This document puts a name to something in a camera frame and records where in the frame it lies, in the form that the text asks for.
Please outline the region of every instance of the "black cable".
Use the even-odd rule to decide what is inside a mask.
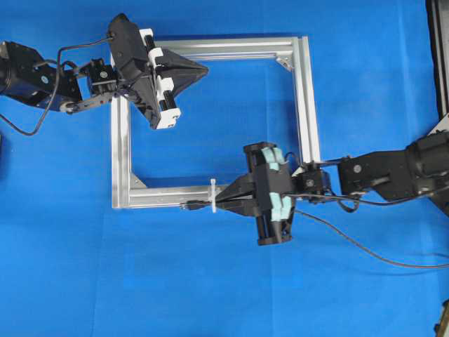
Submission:
[[[296,155],[294,152],[287,152],[286,155],[283,156],[283,158],[284,158],[285,161],[288,161],[288,158],[289,158],[289,157],[295,158],[296,164],[297,164],[298,166],[301,166],[300,159],[297,157],[297,155]]]
[[[322,194],[312,194],[312,193],[299,193],[299,194],[286,194],[286,195],[288,195],[290,197],[294,197],[294,198],[319,198],[319,199],[327,199],[327,200],[352,201],[354,203],[358,202],[360,204],[367,204],[367,205],[371,205],[371,206],[393,206],[393,205],[403,204],[404,202],[412,201],[415,199],[427,197],[433,193],[439,193],[442,191],[446,191],[447,189],[449,189],[449,185],[437,188],[436,190],[424,192],[415,197],[404,198],[404,199],[399,199],[399,200],[390,201],[390,202],[367,201],[367,200],[361,200],[361,199],[356,199],[356,198],[351,198],[351,197],[345,197],[343,195],[322,195]]]
[[[360,244],[356,240],[354,240],[351,237],[347,236],[345,233],[343,233],[341,230],[336,228],[334,225],[332,225],[328,221],[320,219],[320,218],[318,218],[316,216],[313,216],[312,214],[308,214],[308,213],[301,212],[301,211],[298,211],[298,210],[295,210],[295,213],[301,214],[303,216],[311,218],[312,220],[315,220],[315,221],[318,221],[320,223],[323,223],[323,224],[327,225],[331,230],[336,231],[336,233],[338,233],[340,236],[344,237],[347,241],[351,242],[354,246],[357,246],[361,250],[365,251],[367,254],[369,254],[373,258],[381,260],[382,262],[388,263],[390,265],[395,265],[396,267],[414,268],[414,269],[443,269],[443,268],[448,268],[449,267],[449,263],[444,263],[442,265],[411,265],[411,264],[407,264],[407,263],[402,263],[402,262],[389,260],[388,258],[384,258],[384,257],[380,256],[379,254],[377,254],[377,253],[371,251],[370,249],[366,248],[364,245]]]
[[[330,189],[330,193],[332,194],[332,196],[337,196],[334,191],[332,191],[332,189]],[[354,207],[349,207],[346,206],[345,204],[343,204],[343,201],[341,200],[337,200],[338,206],[340,206],[342,208],[343,211],[347,212],[347,213],[353,213],[355,211],[358,210],[358,207],[360,206],[360,203],[358,201],[353,201]]]
[[[87,47],[91,47],[91,46],[97,46],[98,44],[102,44],[106,41],[111,40],[111,37],[107,37],[105,39],[101,39],[95,42],[92,42],[90,44],[79,44],[76,46],[68,46],[68,47],[62,47],[59,51],[58,51],[58,60],[56,61],[56,64],[58,65],[56,68],[56,79],[55,79],[55,87],[53,89],[53,92],[51,93],[51,97],[50,100],[48,101],[48,104],[45,108],[45,110],[43,111],[41,118],[39,118],[39,121],[37,122],[37,125],[34,127],[34,130],[31,132],[26,132],[23,131],[22,129],[18,128],[16,125],[14,125],[9,119],[7,119],[4,115],[0,114],[0,118],[3,119],[10,127],[12,127],[14,130],[16,130],[18,133],[23,134],[24,136],[33,136],[37,133],[37,131],[39,131],[39,129],[41,128],[42,122],[44,121],[44,119],[46,118],[48,111],[51,107],[51,105],[53,104],[53,101],[55,100],[56,97],[56,93],[58,92],[58,87],[59,87],[59,82],[60,82],[60,71],[61,71],[61,56],[62,56],[62,52],[63,51],[70,51],[72,49],[79,49],[79,48],[87,48]]]

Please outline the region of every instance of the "blue table surface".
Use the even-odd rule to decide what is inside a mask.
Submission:
[[[45,58],[103,37],[120,12],[160,39],[307,35],[324,159],[402,149],[438,121],[424,1],[1,7],[0,40]],[[65,57],[81,64],[108,53]],[[246,171],[248,143],[297,150],[287,71],[263,60],[207,66],[179,97],[175,129],[151,131],[132,111],[134,169],[152,185],[229,182]],[[24,128],[41,113],[6,98],[0,111]],[[433,336],[448,271],[382,264],[299,216],[291,243],[258,247],[254,220],[232,213],[113,210],[109,121],[104,106],[52,112],[33,138],[0,124],[0,336]],[[449,221],[429,200],[353,215],[298,207],[387,257],[447,262]]]

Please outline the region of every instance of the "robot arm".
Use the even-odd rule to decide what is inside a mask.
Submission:
[[[205,76],[207,67],[157,48],[151,30],[143,39],[138,26],[124,14],[111,21],[105,41],[109,42],[115,67],[106,65],[103,59],[93,59],[81,67],[70,61],[59,65],[56,61],[44,60],[32,48],[3,42],[0,45],[0,95],[44,108],[46,112],[68,114],[101,106],[122,95],[134,103],[151,128],[173,127],[181,115],[175,96]],[[83,77],[88,80],[91,95],[86,100],[81,97],[78,85],[78,79]]]
[[[405,150],[371,152],[360,157],[326,163],[308,163],[293,176],[282,151],[271,143],[245,146],[248,173],[216,196],[216,206],[256,220],[258,244],[280,244],[292,239],[297,199],[311,203],[337,201],[348,212],[359,204],[389,205],[429,196],[448,213],[449,132],[420,138]],[[336,196],[323,167],[336,165],[342,196]],[[362,200],[374,190],[387,203]],[[353,209],[341,201],[352,201]],[[197,209],[208,203],[187,202]]]

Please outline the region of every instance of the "aluminum frame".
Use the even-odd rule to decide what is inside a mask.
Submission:
[[[147,29],[140,31],[145,35]],[[293,73],[297,132],[302,162],[320,161],[314,88],[307,37],[156,41],[186,58],[202,60],[273,59]],[[188,200],[208,200],[210,186],[147,187],[132,171],[130,105],[122,97],[111,104],[112,207],[115,209],[179,206]],[[225,185],[218,185],[216,192]]]

